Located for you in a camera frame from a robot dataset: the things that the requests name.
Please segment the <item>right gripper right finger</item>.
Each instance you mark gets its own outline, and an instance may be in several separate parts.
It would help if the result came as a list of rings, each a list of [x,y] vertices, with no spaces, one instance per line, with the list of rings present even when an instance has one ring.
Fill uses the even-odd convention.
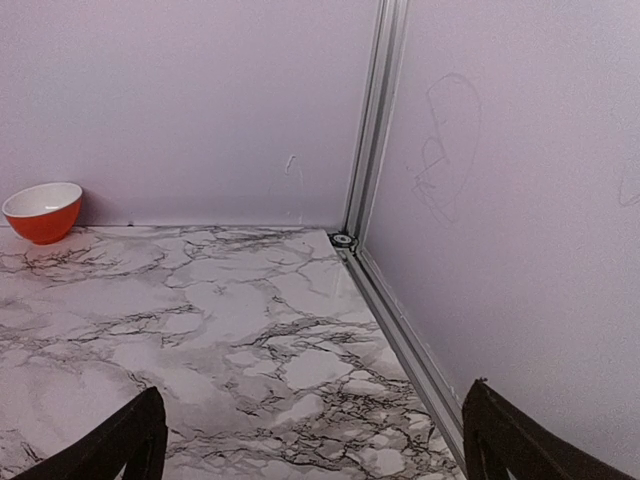
[[[628,479],[557,437],[487,385],[474,381],[462,407],[469,479]]]

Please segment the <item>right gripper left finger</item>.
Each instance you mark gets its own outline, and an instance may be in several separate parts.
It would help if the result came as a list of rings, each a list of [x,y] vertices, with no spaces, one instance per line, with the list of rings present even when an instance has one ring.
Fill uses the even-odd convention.
[[[164,401],[149,387],[80,440],[17,477],[160,479],[167,442]]]

